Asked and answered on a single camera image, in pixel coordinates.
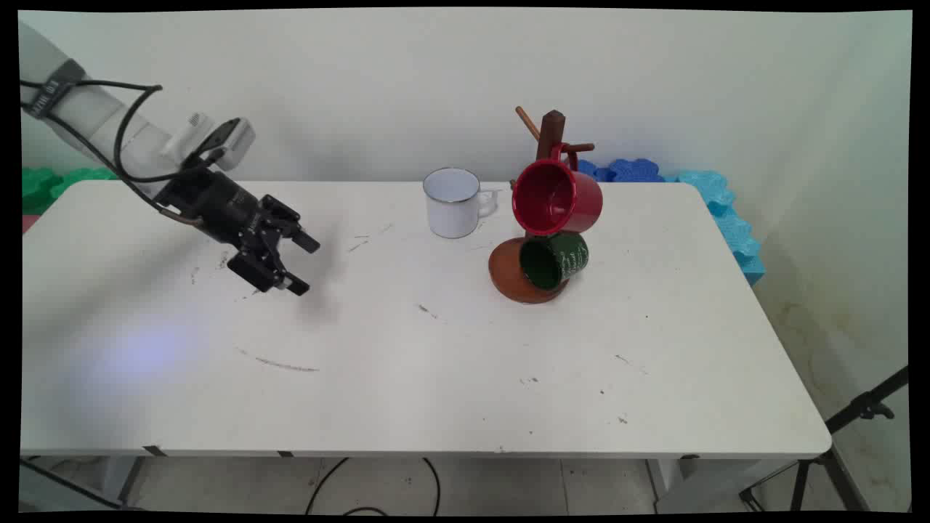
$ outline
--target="green mug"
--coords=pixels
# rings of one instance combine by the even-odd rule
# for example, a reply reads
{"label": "green mug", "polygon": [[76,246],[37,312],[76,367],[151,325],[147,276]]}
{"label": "green mug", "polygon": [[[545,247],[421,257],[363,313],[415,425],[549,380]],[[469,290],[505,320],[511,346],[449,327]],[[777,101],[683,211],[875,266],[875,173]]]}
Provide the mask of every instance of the green mug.
{"label": "green mug", "polygon": [[588,264],[588,244],[578,233],[527,238],[520,267],[534,287],[552,290]]}

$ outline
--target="white enamel mug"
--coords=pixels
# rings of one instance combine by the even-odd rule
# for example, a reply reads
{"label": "white enamel mug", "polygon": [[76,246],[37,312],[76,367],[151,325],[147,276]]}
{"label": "white enamel mug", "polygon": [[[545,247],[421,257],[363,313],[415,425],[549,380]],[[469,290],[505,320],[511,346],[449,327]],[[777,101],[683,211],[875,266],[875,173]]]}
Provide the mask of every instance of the white enamel mug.
{"label": "white enamel mug", "polygon": [[498,192],[482,191],[478,177],[463,168],[441,168],[423,181],[430,230],[443,238],[467,236],[478,219],[498,208]]}

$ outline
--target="red mug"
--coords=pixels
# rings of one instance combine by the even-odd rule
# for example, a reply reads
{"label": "red mug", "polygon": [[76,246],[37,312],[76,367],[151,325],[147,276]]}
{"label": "red mug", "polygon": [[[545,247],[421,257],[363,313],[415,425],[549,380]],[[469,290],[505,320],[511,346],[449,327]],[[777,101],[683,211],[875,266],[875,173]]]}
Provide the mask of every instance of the red mug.
{"label": "red mug", "polygon": [[552,146],[550,157],[530,164],[513,185],[513,216],[532,235],[583,233],[601,216],[601,186],[578,172],[577,153],[568,153],[571,168],[559,160],[566,145]]}

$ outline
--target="tripod stand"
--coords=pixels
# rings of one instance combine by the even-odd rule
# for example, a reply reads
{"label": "tripod stand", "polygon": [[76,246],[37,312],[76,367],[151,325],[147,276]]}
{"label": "tripod stand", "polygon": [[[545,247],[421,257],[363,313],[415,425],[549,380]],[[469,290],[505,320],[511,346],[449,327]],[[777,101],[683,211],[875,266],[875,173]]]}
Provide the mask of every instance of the tripod stand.
{"label": "tripod stand", "polygon": [[[892,395],[895,391],[908,384],[908,366],[895,372],[890,378],[879,383],[874,389],[857,396],[848,406],[834,414],[827,420],[827,430],[830,434],[846,427],[856,419],[871,420],[876,414],[882,415],[891,420],[894,419],[895,413],[891,411],[882,401]],[[865,500],[862,499],[852,482],[849,480],[842,461],[836,454],[835,447],[831,446],[823,454],[813,460],[800,460],[798,462],[798,474],[794,478],[794,492],[791,495],[791,510],[801,510],[801,504],[804,501],[804,488],[807,486],[807,473],[811,463],[823,465],[827,469],[830,481],[836,488],[843,506],[846,510],[865,511],[868,507]],[[752,485],[739,493],[739,499],[750,507],[755,506],[761,509],[761,505],[752,495],[752,488],[766,481],[763,479],[759,483]]]}

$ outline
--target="mug handle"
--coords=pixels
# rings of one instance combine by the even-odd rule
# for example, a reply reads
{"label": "mug handle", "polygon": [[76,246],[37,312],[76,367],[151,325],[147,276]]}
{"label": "mug handle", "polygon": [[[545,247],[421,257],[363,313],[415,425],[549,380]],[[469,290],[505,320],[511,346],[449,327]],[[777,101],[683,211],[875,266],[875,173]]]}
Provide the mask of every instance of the mug handle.
{"label": "mug handle", "polygon": [[498,210],[498,192],[499,191],[478,191],[478,199],[484,200],[478,203],[478,218],[490,216]]}
{"label": "mug handle", "polygon": [[[549,154],[550,160],[555,160],[556,162],[560,161],[562,158],[562,150],[567,147],[568,144],[565,142],[556,143],[552,146],[552,151]],[[572,170],[578,170],[578,153],[574,151],[568,151],[568,165]]]}

